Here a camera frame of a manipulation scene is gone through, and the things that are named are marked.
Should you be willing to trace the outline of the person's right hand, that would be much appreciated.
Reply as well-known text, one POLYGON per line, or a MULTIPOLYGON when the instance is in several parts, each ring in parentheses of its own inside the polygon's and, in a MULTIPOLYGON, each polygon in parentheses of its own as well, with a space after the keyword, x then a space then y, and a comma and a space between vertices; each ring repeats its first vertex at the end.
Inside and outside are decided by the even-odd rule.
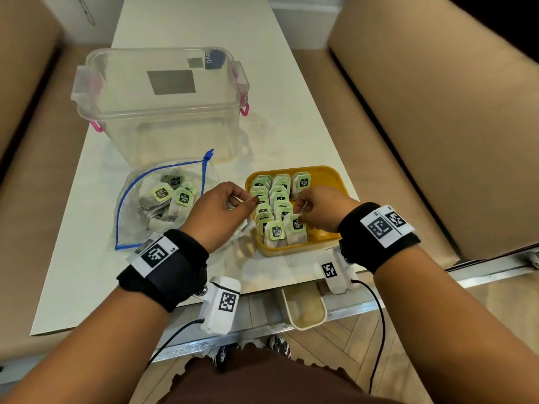
POLYGON ((303 209, 313 208, 317 224, 307 226, 338 233, 343 219, 360 205, 360 202, 330 186, 314 186, 302 190, 294 203, 293 212, 299 214, 303 209))

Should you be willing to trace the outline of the metal table frame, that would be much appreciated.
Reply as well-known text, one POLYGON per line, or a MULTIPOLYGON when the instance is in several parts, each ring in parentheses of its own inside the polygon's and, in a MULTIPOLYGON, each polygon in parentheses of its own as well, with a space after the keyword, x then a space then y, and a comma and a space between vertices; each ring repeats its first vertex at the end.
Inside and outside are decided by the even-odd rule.
MULTIPOLYGON (((537 270, 539 270, 539 248, 478 263, 464 263, 447 271, 463 288, 470 288, 537 270)), ((360 285, 357 290, 351 293, 333 295, 323 289, 321 281, 311 281, 317 283, 325 302, 328 313, 326 322, 378 311, 379 307, 384 307, 384 303, 368 274, 361 273, 360 280, 368 284, 368 287, 376 293, 376 298, 364 285, 360 285)), ((278 290, 272 289, 241 296, 232 332, 227 335, 208 335, 200 330, 198 324, 194 324, 167 342, 167 339, 182 329, 185 323, 195 320, 200 305, 179 308, 173 314, 171 326, 166 329, 159 342, 159 347, 163 344, 165 347, 162 350, 157 349, 151 363, 204 352, 243 340, 263 338, 271 334, 294 330, 293 326, 282 315, 277 297, 278 290)))

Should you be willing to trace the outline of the row of tea bags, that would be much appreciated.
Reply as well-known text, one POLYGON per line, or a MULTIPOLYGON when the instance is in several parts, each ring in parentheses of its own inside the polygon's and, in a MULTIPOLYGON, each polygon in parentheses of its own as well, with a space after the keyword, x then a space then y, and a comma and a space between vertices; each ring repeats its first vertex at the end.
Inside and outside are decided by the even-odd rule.
POLYGON ((286 246, 284 217, 294 214, 294 201, 299 193, 310 187, 312 175, 301 171, 293 176, 279 174, 275 177, 259 175, 255 177, 250 193, 258 196, 259 206, 253 213, 256 231, 264 244, 272 249, 286 246))

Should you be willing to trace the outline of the person's left hand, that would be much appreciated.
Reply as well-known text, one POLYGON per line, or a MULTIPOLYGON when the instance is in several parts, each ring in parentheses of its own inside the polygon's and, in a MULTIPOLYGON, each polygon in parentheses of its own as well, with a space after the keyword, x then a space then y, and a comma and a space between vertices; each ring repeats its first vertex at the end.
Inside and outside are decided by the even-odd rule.
POLYGON ((235 183, 220 183, 197 200, 179 230, 196 240, 208 253, 213 253, 254 211, 236 209, 238 199, 251 197, 235 183))

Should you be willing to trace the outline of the person's left forearm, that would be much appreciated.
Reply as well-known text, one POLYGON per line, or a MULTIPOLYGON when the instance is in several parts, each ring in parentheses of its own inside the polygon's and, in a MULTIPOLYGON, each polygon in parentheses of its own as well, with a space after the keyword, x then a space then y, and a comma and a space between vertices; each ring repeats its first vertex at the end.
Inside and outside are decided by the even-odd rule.
POLYGON ((170 314, 115 288, 1 404, 128 404, 170 314))

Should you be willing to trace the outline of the small beige plastic container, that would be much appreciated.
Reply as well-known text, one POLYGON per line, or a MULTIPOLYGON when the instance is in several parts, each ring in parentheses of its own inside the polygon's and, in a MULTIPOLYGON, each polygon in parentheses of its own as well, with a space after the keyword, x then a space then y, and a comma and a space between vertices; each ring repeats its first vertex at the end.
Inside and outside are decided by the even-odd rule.
POLYGON ((281 288, 277 297, 284 319, 298 331, 320 326, 327 320, 327 308, 316 282, 281 288))

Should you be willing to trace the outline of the black wristband with marker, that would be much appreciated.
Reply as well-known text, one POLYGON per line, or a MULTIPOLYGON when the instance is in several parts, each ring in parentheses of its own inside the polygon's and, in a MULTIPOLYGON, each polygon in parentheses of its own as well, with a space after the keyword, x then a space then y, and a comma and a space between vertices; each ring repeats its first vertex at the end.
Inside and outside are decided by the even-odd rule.
POLYGON ((193 237, 171 229, 121 271, 118 285, 145 295, 171 313, 205 286, 208 257, 193 237))
POLYGON ((389 205, 361 203, 337 230, 344 259, 372 274, 393 256, 421 243, 413 226, 389 205))

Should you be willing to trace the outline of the person's right forearm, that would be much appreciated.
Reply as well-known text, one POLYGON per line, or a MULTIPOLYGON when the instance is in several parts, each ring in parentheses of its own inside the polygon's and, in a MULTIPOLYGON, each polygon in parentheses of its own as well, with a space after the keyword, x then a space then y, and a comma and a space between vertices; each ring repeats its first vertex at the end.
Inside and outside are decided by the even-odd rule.
POLYGON ((375 286, 436 404, 539 404, 539 355, 415 245, 375 286))

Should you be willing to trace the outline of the tan sofa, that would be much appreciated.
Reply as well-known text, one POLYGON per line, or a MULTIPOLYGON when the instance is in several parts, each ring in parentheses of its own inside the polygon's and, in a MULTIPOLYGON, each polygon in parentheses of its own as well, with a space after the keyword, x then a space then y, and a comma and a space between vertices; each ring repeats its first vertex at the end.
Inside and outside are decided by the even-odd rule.
POLYGON ((444 268, 539 245, 539 64, 450 0, 347 0, 294 58, 362 202, 444 268))
POLYGON ((30 336, 88 123, 70 99, 77 44, 44 0, 0 0, 0 368, 50 351, 30 336))

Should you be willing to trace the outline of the pile of tea bags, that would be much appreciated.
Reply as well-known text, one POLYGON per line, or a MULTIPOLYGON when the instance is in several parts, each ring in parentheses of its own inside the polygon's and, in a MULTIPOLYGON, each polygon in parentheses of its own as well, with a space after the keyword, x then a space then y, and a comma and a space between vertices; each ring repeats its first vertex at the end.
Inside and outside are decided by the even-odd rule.
POLYGON ((185 223, 200 197, 201 181, 190 172, 150 173, 137 183, 134 193, 145 231, 165 231, 185 223))

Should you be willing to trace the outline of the single green-tagged tea bag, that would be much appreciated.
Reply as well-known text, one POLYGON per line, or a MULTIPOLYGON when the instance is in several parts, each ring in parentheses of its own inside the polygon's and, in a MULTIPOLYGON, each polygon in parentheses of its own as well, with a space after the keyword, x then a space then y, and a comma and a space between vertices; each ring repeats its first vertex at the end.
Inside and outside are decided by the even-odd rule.
POLYGON ((287 246, 303 244, 308 241, 307 229, 299 214, 287 214, 283 220, 287 246))

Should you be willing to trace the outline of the yellow plastic tray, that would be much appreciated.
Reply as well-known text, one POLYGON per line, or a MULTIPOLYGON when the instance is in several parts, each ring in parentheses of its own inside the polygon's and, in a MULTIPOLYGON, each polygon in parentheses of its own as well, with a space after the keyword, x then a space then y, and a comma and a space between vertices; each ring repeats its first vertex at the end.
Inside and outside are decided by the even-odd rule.
MULTIPOLYGON (((264 171, 255 171, 250 174, 245 181, 245 188, 249 190, 255 177, 259 175, 270 175, 275 177, 279 174, 288 174, 293 176, 297 172, 306 171, 311 173, 312 182, 311 186, 330 186, 339 190, 340 192, 348 195, 347 188, 340 176, 340 174, 330 166, 317 165, 299 168, 286 168, 286 169, 272 169, 264 171)), ((302 244, 286 245, 283 247, 277 247, 275 249, 269 248, 264 244, 263 238, 259 235, 255 235, 255 243, 258 246, 260 253, 267 258, 277 256, 288 256, 296 253, 314 251, 319 249, 328 249, 338 244, 340 236, 338 234, 329 233, 319 229, 307 228, 307 242, 302 244)))

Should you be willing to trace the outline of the clear plastic storage box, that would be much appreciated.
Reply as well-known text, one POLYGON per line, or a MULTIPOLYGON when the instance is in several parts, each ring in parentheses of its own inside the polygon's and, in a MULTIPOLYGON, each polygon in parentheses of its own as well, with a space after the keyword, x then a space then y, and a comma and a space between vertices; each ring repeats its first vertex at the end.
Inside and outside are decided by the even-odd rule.
POLYGON ((77 67, 71 100, 133 168, 172 158, 214 162, 240 152, 250 83, 220 47, 105 48, 77 67))

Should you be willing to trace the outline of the brown skirt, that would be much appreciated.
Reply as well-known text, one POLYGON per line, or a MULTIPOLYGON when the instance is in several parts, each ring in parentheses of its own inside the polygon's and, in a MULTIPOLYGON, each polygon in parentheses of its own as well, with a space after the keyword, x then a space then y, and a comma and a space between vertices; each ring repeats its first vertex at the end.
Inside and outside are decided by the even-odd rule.
POLYGON ((404 404, 370 395, 344 368, 306 365, 248 343, 226 353, 218 367, 193 357, 157 404, 404 404))

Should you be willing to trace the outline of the patterned shoe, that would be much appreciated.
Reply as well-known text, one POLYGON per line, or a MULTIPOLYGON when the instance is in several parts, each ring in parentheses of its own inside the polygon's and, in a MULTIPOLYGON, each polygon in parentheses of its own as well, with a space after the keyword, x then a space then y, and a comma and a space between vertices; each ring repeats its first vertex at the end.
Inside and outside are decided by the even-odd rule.
POLYGON ((272 351, 275 351, 287 358, 292 358, 291 348, 288 341, 278 334, 273 334, 268 337, 266 341, 266 347, 272 351))
POLYGON ((225 346, 220 346, 219 348, 217 348, 217 350, 214 353, 212 353, 212 363, 217 370, 219 371, 224 370, 226 359, 227 359, 227 354, 231 348, 233 349, 233 345, 230 345, 230 344, 225 345, 225 346))

